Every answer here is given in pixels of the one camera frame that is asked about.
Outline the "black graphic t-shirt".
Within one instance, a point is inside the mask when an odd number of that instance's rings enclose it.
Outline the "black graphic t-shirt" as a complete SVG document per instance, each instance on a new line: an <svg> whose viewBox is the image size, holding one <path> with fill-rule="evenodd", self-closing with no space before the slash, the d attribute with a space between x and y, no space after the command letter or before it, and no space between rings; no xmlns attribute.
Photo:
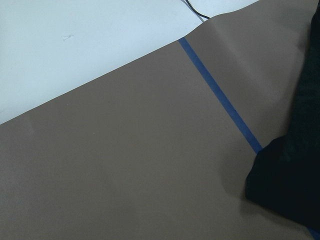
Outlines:
<svg viewBox="0 0 320 240"><path fill-rule="evenodd" d="M307 55L286 135L254 160L245 197L315 231L320 229L320 13L315 12Z"/></svg>

